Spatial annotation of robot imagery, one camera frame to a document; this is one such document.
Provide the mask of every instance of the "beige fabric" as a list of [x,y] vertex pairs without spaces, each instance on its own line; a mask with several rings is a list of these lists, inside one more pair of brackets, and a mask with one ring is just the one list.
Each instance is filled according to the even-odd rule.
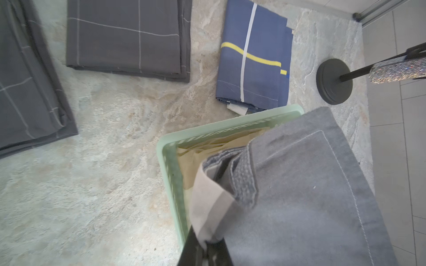
[[206,240],[211,241],[229,208],[235,202],[232,195],[203,171],[202,165],[196,173],[189,217],[200,245],[206,249]]
[[187,216],[187,225],[188,230],[191,228],[191,220],[189,219],[189,207],[192,200],[192,189],[184,189],[184,204],[185,204],[185,214]]
[[192,188],[198,167],[204,159],[225,149],[245,146],[268,129],[269,127],[244,130],[226,137],[210,139],[189,148],[178,148],[176,152],[183,176],[183,188]]

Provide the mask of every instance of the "dark gray checked fabric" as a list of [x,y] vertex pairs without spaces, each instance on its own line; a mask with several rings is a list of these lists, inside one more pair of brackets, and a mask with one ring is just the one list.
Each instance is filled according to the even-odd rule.
[[68,0],[66,64],[190,80],[192,0]]
[[329,108],[205,160],[190,218],[234,265],[397,266],[373,193]]
[[30,0],[0,0],[0,158],[78,134]]

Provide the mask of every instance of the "white tag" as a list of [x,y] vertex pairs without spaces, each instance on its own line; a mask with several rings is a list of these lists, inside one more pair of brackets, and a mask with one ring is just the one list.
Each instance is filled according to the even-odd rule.
[[245,115],[247,113],[248,107],[243,107],[238,104],[230,103],[228,106],[226,106],[229,110],[236,112],[239,115]]

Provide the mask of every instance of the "black pole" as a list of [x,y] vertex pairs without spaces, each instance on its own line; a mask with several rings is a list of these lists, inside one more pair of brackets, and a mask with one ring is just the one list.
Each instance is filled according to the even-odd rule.
[[356,77],[361,77],[363,75],[367,75],[368,73],[370,73],[370,70],[371,70],[372,67],[373,67],[373,65],[369,65],[369,66],[363,67],[361,69],[358,69],[358,70],[349,72],[347,74],[341,75],[339,77],[339,80],[341,82],[345,82],[345,81],[348,81],[348,80],[352,80]]
[[[395,55],[394,57],[388,58],[386,60],[394,59],[394,58],[401,57],[401,56],[404,56],[404,55],[408,55],[410,57],[410,59],[416,58],[416,57],[424,57],[425,54],[420,54],[419,52],[424,51],[425,49],[426,49],[426,43],[422,43],[422,44],[416,45],[414,47],[408,48],[405,53]],[[363,75],[367,75],[368,73],[370,73],[370,70],[373,67],[373,65],[369,65],[369,66],[363,67],[361,69],[358,69],[358,70],[349,72],[347,74],[341,75],[339,77],[339,80],[341,82],[345,82],[345,81],[348,81],[348,80],[352,80],[356,77],[361,77]]]

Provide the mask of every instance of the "white tile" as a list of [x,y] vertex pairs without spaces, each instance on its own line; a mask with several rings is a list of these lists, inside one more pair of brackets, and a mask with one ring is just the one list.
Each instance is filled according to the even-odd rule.
[[367,77],[367,96],[371,126],[403,122],[399,82],[374,84]]
[[330,0],[325,6],[348,13],[361,13],[377,0]]
[[426,42],[426,1],[410,0],[394,11],[398,53]]
[[366,66],[397,55],[392,12],[363,28]]
[[426,234],[426,219],[413,216],[414,230]]
[[400,266],[416,266],[416,255],[394,246],[395,256]]
[[373,126],[370,130],[377,204],[392,245],[414,253],[403,125]]
[[401,95],[403,99],[426,95],[426,80],[401,85]]
[[412,80],[412,79],[408,79],[408,80],[401,80],[401,81],[400,81],[400,84],[401,84],[401,85],[405,85],[405,84],[408,84],[408,83],[411,83],[411,82],[417,82],[417,81],[419,81],[419,80]]
[[426,217],[426,95],[402,104],[413,215]]
[[416,238],[417,266],[424,266],[426,265],[426,235],[414,232],[414,237]]

